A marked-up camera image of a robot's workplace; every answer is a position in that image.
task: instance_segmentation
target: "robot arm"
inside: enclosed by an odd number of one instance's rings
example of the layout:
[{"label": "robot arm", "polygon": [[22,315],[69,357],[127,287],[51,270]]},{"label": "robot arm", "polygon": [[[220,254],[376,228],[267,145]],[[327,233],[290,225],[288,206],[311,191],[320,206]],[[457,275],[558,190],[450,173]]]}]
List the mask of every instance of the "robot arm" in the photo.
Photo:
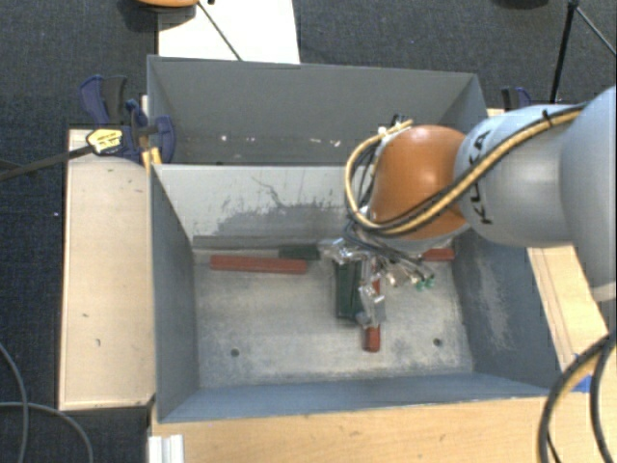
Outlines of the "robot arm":
[{"label": "robot arm", "polygon": [[[355,197],[362,160],[372,180]],[[354,151],[345,192],[356,236],[374,248],[418,255],[469,227],[505,245],[572,243],[595,299],[615,296],[614,87],[586,105],[508,112],[467,136],[401,123]]]}]

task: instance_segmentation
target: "black wire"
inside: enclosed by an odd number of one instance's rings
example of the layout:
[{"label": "black wire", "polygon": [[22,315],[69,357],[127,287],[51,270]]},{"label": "black wire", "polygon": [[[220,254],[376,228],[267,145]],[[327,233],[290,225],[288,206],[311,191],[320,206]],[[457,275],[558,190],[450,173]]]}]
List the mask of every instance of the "black wire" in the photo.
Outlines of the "black wire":
[{"label": "black wire", "polygon": [[205,14],[205,16],[208,18],[208,20],[210,21],[210,23],[214,26],[214,29],[216,29],[216,32],[219,33],[219,36],[222,38],[222,40],[225,42],[225,44],[228,46],[228,48],[231,50],[231,53],[233,53],[233,55],[235,56],[236,60],[238,62],[243,62],[242,58],[240,58],[240,55],[238,55],[238,52],[235,51],[235,48],[231,45],[231,43],[229,42],[227,36],[225,36],[225,33],[223,33],[223,31],[221,30],[221,28],[219,26],[217,26],[216,22],[214,21],[214,19],[212,18],[212,16],[210,15],[210,13],[205,9],[205,7],[201,4],[200,1],[197,2],[197,6],[203,11],[203,13]]},{"label": "black wire", "polygon": [[[0,408],[20,408],[22,404],[23,403],[21,403],[20,401],[7,401],[0,403]],[[93,445],[90,442],[90,438],[88,437],[88,434],[86,434],[82,426],[75,421],[75,419],[72,419],[66,413],[63,413],[60,410],[56,410],[55,408],[52,408],[50,406],[39,405],[37,403],[28,403],[27,406],[31,410],[38,410],[40,412],[53,415],[54,417],[58,417],[59,419],[68,423],[73,429],[75,429],[75,432],[79,434],[79,437],[84,442],[84,446],[86,447],[86,451],[88,452],[88,461],[90,463],[94,463],[94,450]]]},{"label": "black wire", "polygon": [[617,51],[615,51],[615,48],[613,48],[612,44],[610,44],[610,42],[608,42],[608,40],[604,37],[604,35],[600,32],[600,29],[598,29],[596,27],[596,25],[591,21],[591,19],[589,17],[587,17],[587,14],[585,12],[582,11],[582,9],[580,7],[576,7],[575,8],[575,12],[580,15],[580,17],[582,18],[582,20],[585,22],[585,24],[587,24],[589,26],[589,28],[593,31],[593,33],[600,39],[600,41],[603,43],[604,46],[606,46],[606,48],[608,48],[610,50],[610,52],[617,57]]},{"label": "black wire", "polygon": [[582,352],[576,360],[574,360],[568,368],[561,374],[557,382],[555,382],[550,388],[547,401],[545,402],[544,409],[542,411],[542,418],[540,419],[540,426],[538,428],[538,452],[540,454],[540,460],[542,463],[550,463],[548,444],[549,444],[549,424],[552,412],[557,403],[557,400],[562,395],[562,392],[568,382],[578,373],[589,360],[596,355],[599,355],[606,343],[609,341],[609,335],[605,335],[598,341],[593,343],[589,348]]},{"label": "black wire", "polygon": [[86,446],[89,462],[94,463],[94,451],[93,451],[92,443],[90,442],[90,439],[88,438],[88,434],[86,434],[86,432],[81,427],[81,425],[77,423],[74,419],[69,417],[67,414],[61,412],[60,410],[56,410],[55,408],[51,408],[50,406],[44,406],[44,405],[39,405],[37,403],[29,402],[28,397],[26,395],[26,388],[23,382],[23,377],[21,376],[21,373],[19,372],[19,368],[17,367],[13,358],[11,357],[11,355],[9,355],[9,352],[6,350],[6,348],[3,346],[2,343],[0,343],[0,353],[2,353],[2,356],[9,364],[9,367],[11,367],[15,381],[17,381],[17,385],[19,386],[19,391],[21,393],[21,401],[0,402],[0,409],[21,408],[23,412],[21,449],[19,451],[19,456],[17,457],[17,462],[23,463],[24,457],[26,454],[26,449],[28,447],[28,432],[29,432],[29,422],[30,422],[29,410],[38,410],[38,411],[45,412],[45,413],[54,415],[56,417],[59,417],[62,420],[64,420],[66,423],[68,423],[71,427],[73,427],[73,429],[75,429],[77,434],[79,434],[79,437],[81,438],[81,440],[84,442],[84,445]]},{"label": "black wire", "polygon": [[17,381],[17,386],[19,386],[19,394],[21,395],[21,409],[22,409],[22,422],[21,422],[21,447],[19,450],[19,456],[17,457],[18,463],[23,463],[23,460],[26,456],[26,449],[28,447],[28,431],[30,428],[30,418],[28,413],[28,396],[26,395],[26,387],[23,382],[23,377],[21,377],[21,373],[19,372],[19,368],[13,361],[11,355],[6,350],[4,345],[0,343],[0,353],[9,364],[9,367],[13,371],[13,376],[15,381]]},{"label": "black wire", "polygon": [[594,375],[591,378],[591,386],[589,388],[590,402],[589,409],[591,414],[591,425],[594,430],[596,446],[604,459],[604,463],[613,463],[613,458],[608,451],[608,445],[604,437],[602,429],[602,421],[600,419],[600,382],[604,373],[604,368],[610,358],[610,353],[615,348],[617,341],[617,329],[613,329],[608,337],[608,341],[604,344],[598,363],[594,369]]},{"label": "black wire", "polygon": [[552,454],[555,463],[562,463],[561,458],[557,453],[557,449],[555,448],[555,444],[552,443],[552,439],[550,438],[550,432],[547,434],[547,442],[549,443],[550,454]]},{"label": "black wire", "polygon": [[85,156],[86,154],[90,154],[92,152],[92,146],[84,146],[83,148],[79,148],[77,150],[70,150],[67,152],[62,152],[61,154],[55,154],[53,156],[49,156],[48,158],[44,158],[39,161],[34,161],[32,163],[28,163],[27,165],[21,165],[17,168],[13,168],[12,170],[8,170],[7,172],[0,174],[0,181],[10,180],[11,178],[37,172],[38,170],[42,170],[43,168],[49,168],[50,166],[57,165],[58,163],[64,163],[71,159]]}]

